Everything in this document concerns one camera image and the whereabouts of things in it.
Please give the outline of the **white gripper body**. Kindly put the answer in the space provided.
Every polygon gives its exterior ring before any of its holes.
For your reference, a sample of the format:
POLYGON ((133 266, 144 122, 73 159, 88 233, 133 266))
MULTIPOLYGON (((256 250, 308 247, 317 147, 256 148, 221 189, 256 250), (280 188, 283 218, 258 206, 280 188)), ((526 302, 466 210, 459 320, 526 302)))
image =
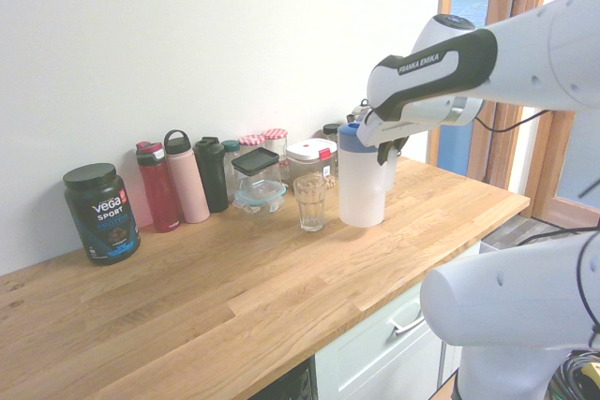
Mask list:
POLYGON ((379 146, 385 142, 409 137, 423 131, 430 131, 438 126, 435 123, 419 124, 411 121, 384 121, 375 111, 370 111, 358 127, 357 138, 365 146, 379 146))

